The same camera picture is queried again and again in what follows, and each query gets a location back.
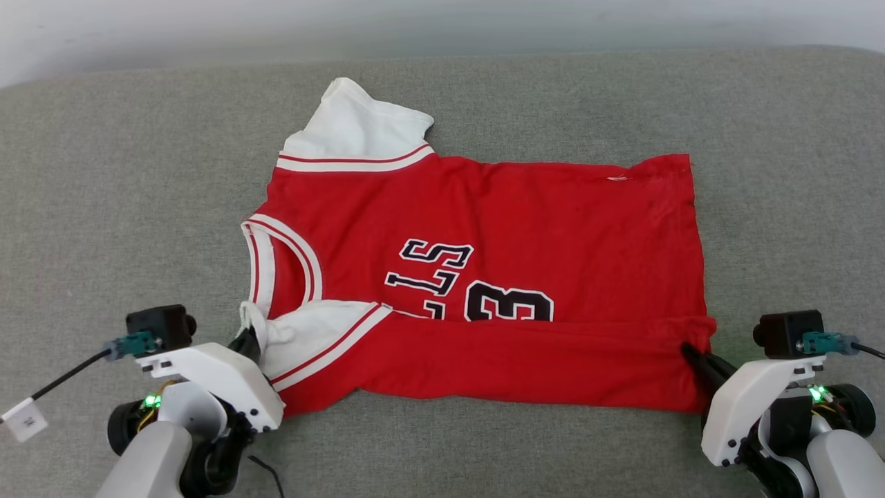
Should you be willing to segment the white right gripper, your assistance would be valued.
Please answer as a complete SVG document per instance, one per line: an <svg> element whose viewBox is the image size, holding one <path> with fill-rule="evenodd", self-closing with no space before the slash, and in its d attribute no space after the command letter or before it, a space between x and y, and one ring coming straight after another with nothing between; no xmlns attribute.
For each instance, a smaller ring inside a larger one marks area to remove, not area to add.
<svg viewBox="0 0 885 498"><path fill-rule="evenodd" d="M709 461L720 467L737 463L740 442L788 385L813 378L827 360L827 356L753 360L737 369L688 342L682 343L682 356L698 391L705 400L711 400L701 448Z"/></svg>

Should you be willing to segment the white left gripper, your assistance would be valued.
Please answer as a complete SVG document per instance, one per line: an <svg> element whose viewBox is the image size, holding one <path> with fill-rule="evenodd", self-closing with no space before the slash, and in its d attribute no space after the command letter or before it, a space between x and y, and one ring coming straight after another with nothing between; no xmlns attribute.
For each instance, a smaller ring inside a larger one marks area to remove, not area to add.
<svg viewBox="0 0 885 498"><path fill-rule="evenodd" d="M197 344L136 359L153 378L183 379L161 394L158 421L177 423L190 433L225 433L243 415L247 429L279 429L285 405L257 366L261 348L249 326L227 347Z"/></svg>

